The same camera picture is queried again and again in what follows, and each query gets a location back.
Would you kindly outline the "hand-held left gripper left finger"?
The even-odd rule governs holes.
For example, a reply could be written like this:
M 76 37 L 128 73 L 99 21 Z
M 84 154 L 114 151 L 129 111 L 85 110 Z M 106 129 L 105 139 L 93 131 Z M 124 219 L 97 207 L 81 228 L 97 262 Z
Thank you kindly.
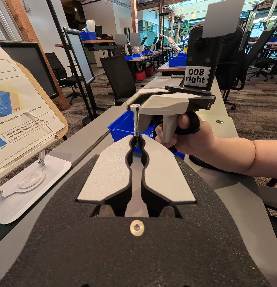
M 128 135 L 99 155 L 77 200 L 110 205 L 116 216 L 124 217 L 132 198 L 133 136 Z

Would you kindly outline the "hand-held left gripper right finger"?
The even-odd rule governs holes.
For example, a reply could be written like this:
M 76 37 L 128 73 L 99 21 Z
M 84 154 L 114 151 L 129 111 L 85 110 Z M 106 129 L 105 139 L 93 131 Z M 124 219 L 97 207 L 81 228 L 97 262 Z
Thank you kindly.
M 141 198 L 149 217 L 159 217 L 166 206 L 195 204 L 196 199 L 171 151 L 146 135 L 141 136 Z

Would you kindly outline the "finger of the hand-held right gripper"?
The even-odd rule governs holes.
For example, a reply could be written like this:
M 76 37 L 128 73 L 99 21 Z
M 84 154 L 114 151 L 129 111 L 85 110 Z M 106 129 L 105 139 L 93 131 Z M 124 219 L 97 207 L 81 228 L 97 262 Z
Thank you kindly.
M 187 93 L 166 93 L 162 95 L 153 94 L 139 107 L 139 129 L 140 133 L 147 130 L 153 116 L 174 116 L 187 111 L 190 99 L 201 96 Z
M 126 101 L 126 110 L 130 110 L 132 104 L 142 105 L 152 95 L 170 94 L 169 90 L 163 88 L 147 88 L 141 89 Z

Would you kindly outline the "long hex head bolt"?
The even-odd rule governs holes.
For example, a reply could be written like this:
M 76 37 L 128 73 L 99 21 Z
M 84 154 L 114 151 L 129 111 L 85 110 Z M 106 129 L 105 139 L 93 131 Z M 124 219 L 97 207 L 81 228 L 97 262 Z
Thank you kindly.
M 135 139 L 136 147 L 139 147 L 140 145 L 139 112 L 138 112 L 139 107 L 140 107 L 140 104 L 130 105 L 130 110 L 133 112 L 134 139 Z

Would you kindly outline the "blue plastic bin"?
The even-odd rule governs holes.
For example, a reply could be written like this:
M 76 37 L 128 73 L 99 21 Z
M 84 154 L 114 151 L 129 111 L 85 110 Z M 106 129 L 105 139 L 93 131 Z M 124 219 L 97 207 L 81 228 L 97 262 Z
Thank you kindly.
M 153 138 L 155 125 L 149 126 L 147 130 L 140 135 L 147 135 L 151 139 Z M 119 116 L 112 124 L 108 126 L 108 129 L 112 135 L 114 142 L 118 142 L 122 138 L 132 135 L 134 136 L 134 123 L 133 123 L 133 112 L 125 111 L 121 116 Z M 182 160 L 184 160 L 185 154 L 176 152 L 175 156 L 179 156 Z

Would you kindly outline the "person's right forearm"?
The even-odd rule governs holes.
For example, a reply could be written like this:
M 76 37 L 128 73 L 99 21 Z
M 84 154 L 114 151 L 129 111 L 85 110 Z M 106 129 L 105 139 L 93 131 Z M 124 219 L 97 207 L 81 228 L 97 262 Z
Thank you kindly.
M 215 138 L 209 163 L 221 170 L 277 179 L 277 140 Z

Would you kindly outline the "person's right hand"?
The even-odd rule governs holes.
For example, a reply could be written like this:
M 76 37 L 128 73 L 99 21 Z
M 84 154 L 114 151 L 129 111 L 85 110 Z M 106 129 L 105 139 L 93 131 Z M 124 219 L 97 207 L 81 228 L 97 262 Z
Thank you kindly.
M 201 120 L 200 130 L 195 134 L 176 135 L 173 134 L 169 142 L 163 143 L 163 124 L 156 127 L 155 141 L 159 142 L 166 148 L 175 146 L 177 151 L 199 157 L 208 152 L 214 144 L 214 135 L 211 126 L 208 122 Z

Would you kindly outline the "black wrist rest pad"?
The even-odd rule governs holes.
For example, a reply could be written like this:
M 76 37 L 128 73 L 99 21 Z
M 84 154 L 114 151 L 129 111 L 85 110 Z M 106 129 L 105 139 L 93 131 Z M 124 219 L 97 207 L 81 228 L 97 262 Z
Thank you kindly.
M 196 164 L 197 166 L 200 166 L 200 167 L 202 167 L 202 168 L 207 168 L 207 169 L 215 170 L 215 171 L 223 171 L 223 170 L 218 169 L 218 168 L 216 168 L 216 167 L 214 167 L 214 166 L 212 166 L 212 165 L 210 165 L 210 164 L 208 164 L 208 163 L 205 163 L 204 161 L 198 159 L 197 157 L 195 157 L 195 156 L 193 156 L 193 155 L 189 155 L 189 160 L 190 160 L 192 163 L 194 163 L 194 164 Z

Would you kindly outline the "black high-back chair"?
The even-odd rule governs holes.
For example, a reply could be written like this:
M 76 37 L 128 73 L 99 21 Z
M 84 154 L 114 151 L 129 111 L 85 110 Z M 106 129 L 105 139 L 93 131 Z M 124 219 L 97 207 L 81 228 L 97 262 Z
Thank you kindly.
M 136 85 L 129 70 L 125 55 L 100 58 L 111 85 L 115 106 L 121 106 L 136 93 Z

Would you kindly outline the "black mesh office chair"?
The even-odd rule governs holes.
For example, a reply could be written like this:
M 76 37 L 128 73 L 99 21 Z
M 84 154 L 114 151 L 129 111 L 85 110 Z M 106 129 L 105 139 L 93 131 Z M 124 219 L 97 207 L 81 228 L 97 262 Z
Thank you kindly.
M 216 80 L 220 90 L 224 90 L 224 104 L 231 105 L 231 109 L 235 110 L 236 105 L 227 101 L 230 90 L 242 90 L 245 85 L 248 68 L 254 61 L 256 56 L 262 51 L 266 43 L 270 40 L 274 29 L 264 31 L 250 52 L 238 52 L 235 62 L 219 63 L 216 69 Z

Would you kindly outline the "wooden document board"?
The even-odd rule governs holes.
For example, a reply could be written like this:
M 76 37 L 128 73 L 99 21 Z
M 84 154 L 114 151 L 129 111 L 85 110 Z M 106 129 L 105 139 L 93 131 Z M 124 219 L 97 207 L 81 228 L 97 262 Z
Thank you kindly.
M 15 64 L 21 69 L 21 71 L 25 74 L 25 76 L 28 78 L 30 83 L 33 85 L 37 93 L 41 96 L 41 98 L 44 100 L 44 102 L 48 105 L 48 107 L 53 111 L 53 113 L 58 117 L 58 119 L 64 124 L 64 128 L 58 131 L 57 135 L 59 139 L 63 138 L 64 141 L 67 140 L 66 133 L 68 131 L 68 123 L 61 113 L 61 111 L 58 109 L 58 107 L 54 104 L 54 102 L 50 99 L 50 97 L 47 95 L 47 93 L 44 91 L 44 89 L 40 86 L 40 84 L 37 82 L 37 80 L 34 78 L 34 76 L 29 72 L 28 69 L 26 69 L 22 64 L 14 61 Z

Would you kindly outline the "tilted display on black stand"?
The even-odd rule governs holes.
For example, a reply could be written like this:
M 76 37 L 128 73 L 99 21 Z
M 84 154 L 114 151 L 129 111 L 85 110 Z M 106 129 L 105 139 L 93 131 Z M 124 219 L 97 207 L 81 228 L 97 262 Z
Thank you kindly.
M 63 48 L 69 60 L 71 70 L 74 73 L 75 79 L 77 81 L 78 87 L 80 89 L 86 109 L 89 114 L 87 117 L 82 119 L 83 126 L 86 126 L 90 122 L 92 122 L 95 118 L 98 117 L 97 110 L 105 111 L 106 108 L 98 108 L 96 105 L 94 95 L 93 95 L 93 92 L 90 86 L 90 84 L 95 80 L 95 77 L 94 77 L 93 70 L 90 66 L 84 44 L 80 36 L 80 32 L 75 29 L 61 27 L 51 0 L 47 0 L 46 2 L 50 10 L 51 16 L 53 18 L 54 24 L 56 26 L 56 29 L 58 31 L 59 37 L 61 39 Z M 83 80 L 83 83 L 86 89 L 87 97 L 83 90 L 81 80 L 79 78 L 79 75 L 76 70 L 70 51 L 72 51 L 76 65 L 82 77 L 82 80 Z

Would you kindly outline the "white stand base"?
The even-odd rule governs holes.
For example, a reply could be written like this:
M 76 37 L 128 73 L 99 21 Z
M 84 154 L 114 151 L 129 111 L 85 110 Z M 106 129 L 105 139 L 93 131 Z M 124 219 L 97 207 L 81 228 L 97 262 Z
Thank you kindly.
M 9 224 L 18 219 L 71 166 L 67 160 L 47 155 L 44 163 L 32 163 L 0 186 L 0 224 Z

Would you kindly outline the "printed instruction sheet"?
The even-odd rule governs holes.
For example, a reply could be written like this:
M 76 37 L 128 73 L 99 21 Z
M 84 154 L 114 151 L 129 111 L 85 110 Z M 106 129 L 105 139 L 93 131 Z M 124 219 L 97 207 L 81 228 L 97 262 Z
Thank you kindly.
M 0 179 L 56 142 L 64 127 L 0 47 Z

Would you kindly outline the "black framed panel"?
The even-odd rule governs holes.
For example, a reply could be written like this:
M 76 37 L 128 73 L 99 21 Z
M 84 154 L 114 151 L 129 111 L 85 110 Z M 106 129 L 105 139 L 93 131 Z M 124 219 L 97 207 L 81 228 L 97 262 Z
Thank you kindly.
M 33 75 L 50 99 L 59 96 L 58 89 L 37 42 L 0 41 L 0 47 L 12 60 L 23 65 Z

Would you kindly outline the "wooden beam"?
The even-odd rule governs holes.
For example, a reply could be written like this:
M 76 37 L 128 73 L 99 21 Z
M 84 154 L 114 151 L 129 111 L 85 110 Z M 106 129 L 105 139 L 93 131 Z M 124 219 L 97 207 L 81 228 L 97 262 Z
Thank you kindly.
M 8 7 L 8 11 L 11 13 L 13 19 L 15 20 L 15 23 L 17 24 L 22 37 L 24 40 L 27 40 L 29 42 L 37 42 L 39 45 L 39 48 L 43 54 L 43 58 L 47 64 L 47 67 L 51 73 L 51 77 L 53 79 L 53 82 L 58 90 L 59 96 L 53 100 L 53 102 L 57 105 L 59 110 L 67 110 L 70 108 L 69 103 L 67 102 L 67 99 L 65 98 L 62 89 L 60 88 L 58 81 L 54 75 L 54 72 L 46 58 L 46 55 L 43 51 L 43 48 L 40 45 L 40 42 L 38 40 L 38 37 L 33 29 L 33 26 L 29 20 L 29 17 L 27 16 L 27 13 L 23 7 L 23 4 L 20 0 L 6 0 L 3 1 L 6 6 Z

